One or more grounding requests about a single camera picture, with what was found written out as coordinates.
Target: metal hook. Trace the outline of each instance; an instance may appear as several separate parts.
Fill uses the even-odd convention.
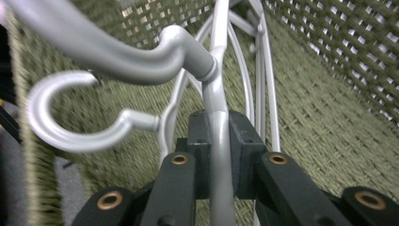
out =
[[[125,109],[109,128],[93,134],[78,134],[59,126],[50,113],[53,97],[72,86],[90,86],[97,79],[85,71],[54,73],[39,81],[29,92],[27,116],[33,131],[50,145],[73,153],[105,150],[119,143],[134,128],[156,131],[159,118]]]

